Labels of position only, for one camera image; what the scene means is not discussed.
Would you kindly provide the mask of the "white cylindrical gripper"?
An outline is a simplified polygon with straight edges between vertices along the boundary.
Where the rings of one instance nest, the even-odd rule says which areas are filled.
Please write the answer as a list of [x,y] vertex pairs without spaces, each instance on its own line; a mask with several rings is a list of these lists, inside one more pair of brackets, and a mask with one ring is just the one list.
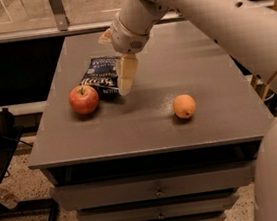
[[120,14],[117,13],[110,25],[110,29],[106,29],[98,39],[100,44],[111,43],[116,52],[126,54],[116,62],[119,94],[126,96],[133,87],[139,62],[134,54],[143,50],[149,40],[149,36],[132,33],[120,21]]

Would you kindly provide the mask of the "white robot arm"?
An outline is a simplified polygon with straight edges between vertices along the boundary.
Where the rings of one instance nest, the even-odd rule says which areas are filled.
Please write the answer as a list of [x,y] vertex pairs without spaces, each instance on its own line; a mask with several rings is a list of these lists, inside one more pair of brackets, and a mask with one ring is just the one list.
[[[117,69],[121,94],[130,92],[136,55],[168,9],[177,10],[277,93],[277,11],[249,0],[126,0],[100,37],[123,55]],[[255,221],[277,221],[277,117],[256,161]]]

